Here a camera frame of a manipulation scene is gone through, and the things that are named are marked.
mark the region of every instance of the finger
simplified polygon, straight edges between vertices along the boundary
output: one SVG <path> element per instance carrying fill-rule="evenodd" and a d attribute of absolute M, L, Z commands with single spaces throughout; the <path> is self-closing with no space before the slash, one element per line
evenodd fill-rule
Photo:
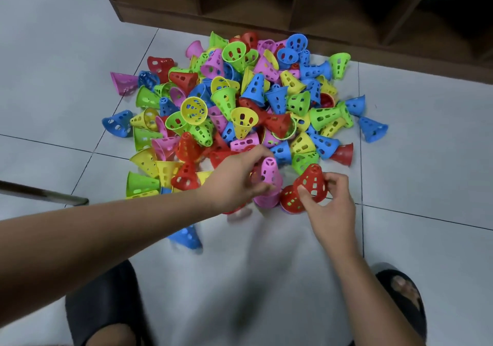
<path fill-rule="evenodd" d="M 314 206 L 317 206 L 317 203 L 311 197 L 310 192 L 303 185 L 300 185 L 297 190 L 300 196 L 300 201 L 305 207 L 306 211 L 309 212 L 311 209 L 313 209 Z"/>
<path fill-rule="evenodd" d="M 327 186 L 332 195 L 334 195 L 332 190 L 336 191 L 338 196 L 349 193 L 349 178 L 347 175 L 326 172 L 324 173 L 324 179 L 328 182 Z"/>
<path fill-rule="evenodd" d="M 249 170 L 253 167 L 255 163 L 259 161 L 262 157 L 273 157 L 274 153 L 268 150 L 264 145 L 257 145 L 252 150 L 246 153 L 241 153 L 240 158 L 242 161 L 249 166 Z"/>
<path fill-rule="evenodd" d="M 262 196 L 271 190 L 274 190 L 274 185 L 268 184 L 266 182 L 259 182 L 258 184 L 252 185 L 250 188 L 250 198 L 256 196 Z"/>

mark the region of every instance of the right hand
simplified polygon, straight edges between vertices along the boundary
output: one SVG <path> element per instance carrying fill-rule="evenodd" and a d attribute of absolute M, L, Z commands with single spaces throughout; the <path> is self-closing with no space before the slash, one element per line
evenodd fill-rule
<path fill-rule="evenodd" d="M 325 172 L 324 179 L 333 197 L 325 206 L 315 203 L 305 187 L 298 187 L 300 201 L 308 212 L 315 236 L 332 259 L 358 254 L 354 231 L 356 210 L 349 193 L 348 177 Z"/>

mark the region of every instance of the tile floor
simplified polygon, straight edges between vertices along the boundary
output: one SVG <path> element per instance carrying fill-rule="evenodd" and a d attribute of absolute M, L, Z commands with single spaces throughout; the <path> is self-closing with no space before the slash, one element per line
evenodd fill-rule
<path fill-rule="evenodd" d="M 0 28 L 0 178 L 92 203 L 121 199 L 136 170 L 127 160 L 132 139 L 104 133 L 100 121 L 136 112 L 135 96 L 121 99 L 109 72 L 146 69 L 149 55 L 185 65 L 187 45 L 206 38 L 120 23 L 107 0 L 1 2 L 15 9 L 0 11 L 9 24 Z M 373 144 L 358 129 L 338 135 L 355 145 L 350 168 L 324 162 L 350 176 L 366 259 L 416 281 L 429 345 L 491 343 L 493 86 L 351 62 L 337 87 L 342 98 L 366 94 L 367 115 L 390 124 Z M 287 183 L 296 177 L 284 174 Z M 56 208 L 0 196 L 0 219 Z M 255 209 L 242 223 L 218 216 L 198 229 L 202 255 L 163 240 L 131 259 L 159 345 L 351 340 L 340 288 L 305 214 Z M 259 285 L 259 313 L 232 340 L 234 310 Z M 63 299 L 0 329 L 0 346 L 40 344 L 71 344 Z"/>

